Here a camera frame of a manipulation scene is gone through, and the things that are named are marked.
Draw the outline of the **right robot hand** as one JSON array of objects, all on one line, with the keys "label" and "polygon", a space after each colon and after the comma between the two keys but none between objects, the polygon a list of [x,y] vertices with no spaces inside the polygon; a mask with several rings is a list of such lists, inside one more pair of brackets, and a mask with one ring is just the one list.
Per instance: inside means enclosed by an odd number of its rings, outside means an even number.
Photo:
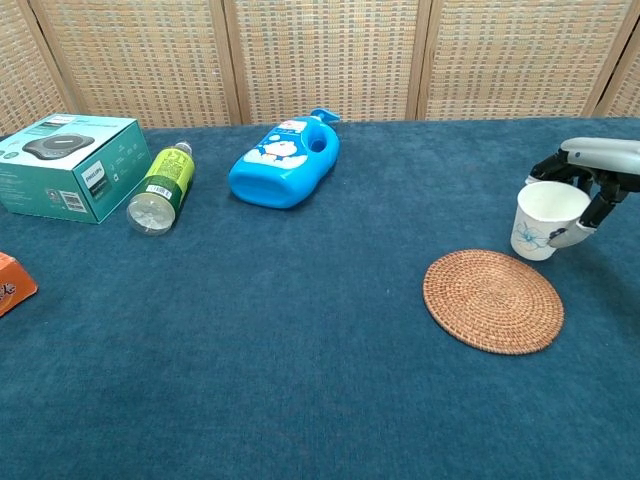
[{"label": "right robot hand", "polygon": [[563,141],[557,152],[535,164],[528,184],[558,181],[575,185],[589,194],[600,191],[578,219],[549,235],[549,245],[565,248],[594,234],[602,221],[628,194],[639,191],[639,142],[604,137],[574,137]]}]

